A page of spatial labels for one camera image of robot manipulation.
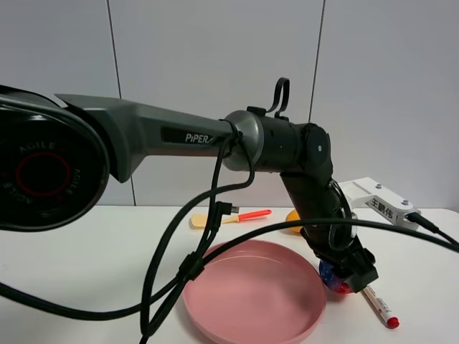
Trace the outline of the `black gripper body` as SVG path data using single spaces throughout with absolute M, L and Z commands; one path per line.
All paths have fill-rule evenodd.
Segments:
M 356 270 L 375 264 L 374 255 L 364 248 L 358 236 L 340 231 L 332 235 L 332 229 L 310 229 L 310 247 L 315 255 L 330 264 L 345 267 L 350 275 Z

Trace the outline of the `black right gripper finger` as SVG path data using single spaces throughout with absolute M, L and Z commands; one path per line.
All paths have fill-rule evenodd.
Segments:
M 370 265 L 363 269 L 356 270 L 346 278 L 346 284 L 349 286 L 352 292 L 361 292 L 371 282 L 377 280 L 379 277 L 375 266 Z

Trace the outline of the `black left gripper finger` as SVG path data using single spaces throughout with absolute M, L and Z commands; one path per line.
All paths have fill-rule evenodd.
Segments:
M 345 283 L 350 276 L 350 270 L 345 267 L 330 264 L 328 274 L 330 283 Z

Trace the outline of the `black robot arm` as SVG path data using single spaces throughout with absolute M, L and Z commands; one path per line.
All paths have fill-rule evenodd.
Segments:
M 212 157 L 231 171 L 278 173 L 300 218 L 340 219 L 328 133 L 263 109 L 222 120 L 111 97 L 55 100 L 1 87 L 1 228 L 46 231 L 97 203 L 109 178 L 126 182 L 147 156 Z

